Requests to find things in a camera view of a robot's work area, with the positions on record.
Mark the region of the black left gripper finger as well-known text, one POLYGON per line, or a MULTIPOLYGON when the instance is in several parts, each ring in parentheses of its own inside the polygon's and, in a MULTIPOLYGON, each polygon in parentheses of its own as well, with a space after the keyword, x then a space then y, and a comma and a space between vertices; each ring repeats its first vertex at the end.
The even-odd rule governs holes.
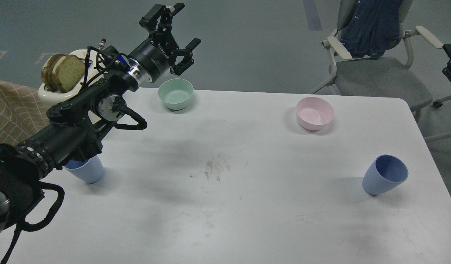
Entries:
POLYGON ((193 59, 193 50, 200 45, 200 43, 201 40, 195 37, 184 49, 177 48, 169 53, 169 59, 172 60, 172 62, 169 63, 171 74, 180 76, 195 63, 195 60, 193 59))
POLYGON ((169 34, 172 30, 172 20, 185 7, 184 3, 174 5, 155 4, 145 16, 139 20, 139 25, 147 30, 150 36, 169 34))

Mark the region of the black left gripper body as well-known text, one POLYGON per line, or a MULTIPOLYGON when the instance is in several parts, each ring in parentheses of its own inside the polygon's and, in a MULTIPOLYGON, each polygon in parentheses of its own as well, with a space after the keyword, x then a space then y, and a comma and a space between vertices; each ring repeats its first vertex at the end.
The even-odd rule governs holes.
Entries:
POLYGON ((158 28, 129 54, 129 59, 143 68, 142 78, 150 83, 156 82, 175 62, 171 52, 177 50, 178 45, 171 30, 170 26, 158 28))

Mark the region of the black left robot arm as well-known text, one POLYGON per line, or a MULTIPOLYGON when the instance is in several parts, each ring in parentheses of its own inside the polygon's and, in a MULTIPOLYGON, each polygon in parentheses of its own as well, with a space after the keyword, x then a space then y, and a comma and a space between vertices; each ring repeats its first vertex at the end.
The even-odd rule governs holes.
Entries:
POLYGON ((6 264, 20 233, 46 227, 62 205, 62 187, 43 182, 53 169, 69 161, 86 161, 102 152, 102 140, 112 129, 144 130, 146 120, 127 107, 123 94, 135 92, 148 80, 156 82, 167 70, 181 75, 194 64, 194 38, 179 48, 172 20, 185 4, 154 5, 139 24, 148 38, 128 55, 113 46, 87 48, 80 92, 51 106, 48 126, 19 144, 0 144, 0 234, 15 226, 6 264))

